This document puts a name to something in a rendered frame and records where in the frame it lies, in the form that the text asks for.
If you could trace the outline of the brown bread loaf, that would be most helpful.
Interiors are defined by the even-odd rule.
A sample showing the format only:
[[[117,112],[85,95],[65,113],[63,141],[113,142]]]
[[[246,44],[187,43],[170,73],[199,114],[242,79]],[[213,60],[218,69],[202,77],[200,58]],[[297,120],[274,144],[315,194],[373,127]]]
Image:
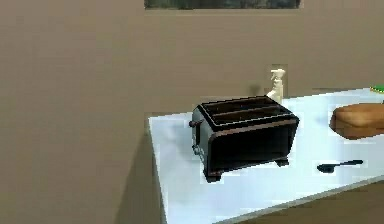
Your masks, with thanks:
[[[332,112],[329,127],[348,140],[384,134],[384,104],[358,103],[338,107]]]

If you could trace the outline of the cream spray bottle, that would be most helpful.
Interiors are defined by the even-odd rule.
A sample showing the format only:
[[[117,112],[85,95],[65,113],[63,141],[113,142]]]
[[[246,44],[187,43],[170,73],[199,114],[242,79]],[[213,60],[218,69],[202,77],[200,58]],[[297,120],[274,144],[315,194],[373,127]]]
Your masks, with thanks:
[[[286,71],[284,69],[272,69],[271,81],[273,82],[272,89],[266,94],[267,97],[281,104],[284,95],[283,76]]]

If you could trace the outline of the black toaster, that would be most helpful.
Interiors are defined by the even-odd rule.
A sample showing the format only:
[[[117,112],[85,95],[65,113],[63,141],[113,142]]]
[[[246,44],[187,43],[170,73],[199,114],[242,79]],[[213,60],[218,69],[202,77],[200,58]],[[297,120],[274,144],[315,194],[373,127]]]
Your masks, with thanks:
[[[201,103],[189,121],[192,149],[209,183],[254,165],[287,165],[298,125],[293,112],[267,96]]]

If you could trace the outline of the white table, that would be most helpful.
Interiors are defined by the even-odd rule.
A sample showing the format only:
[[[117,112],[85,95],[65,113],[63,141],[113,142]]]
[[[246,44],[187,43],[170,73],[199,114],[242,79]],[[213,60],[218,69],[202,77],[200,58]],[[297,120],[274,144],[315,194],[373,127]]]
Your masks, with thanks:
[[[225,173],[209,183],[192,151],[188,113],[152,117],[149,129],[155,175],[164,205],[162,224],[236,224],[384,180],[384,135],[346,140],[329,127],[333,110],[356,103],[382,103],[367,88],[284,100],[300,119],[289,163],[267,163]],[[363,160],[321,173],[320,164]]]

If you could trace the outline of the window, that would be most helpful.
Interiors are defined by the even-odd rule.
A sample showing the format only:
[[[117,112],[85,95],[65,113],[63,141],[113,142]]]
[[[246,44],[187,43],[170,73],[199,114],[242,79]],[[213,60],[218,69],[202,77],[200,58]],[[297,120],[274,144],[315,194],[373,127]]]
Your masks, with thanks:
[[[298,9],[303,0],[144,0],[148,9]]]

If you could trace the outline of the black spoon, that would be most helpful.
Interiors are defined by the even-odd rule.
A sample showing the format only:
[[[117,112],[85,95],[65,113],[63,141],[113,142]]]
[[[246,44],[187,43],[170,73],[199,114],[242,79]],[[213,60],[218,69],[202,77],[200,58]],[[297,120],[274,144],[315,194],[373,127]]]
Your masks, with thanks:
[[[338,166],[360,165],[363,163],[363,160],[350,160],[341,163],[320,164],[317,166],[317,170],[321,173],[333,173]]]

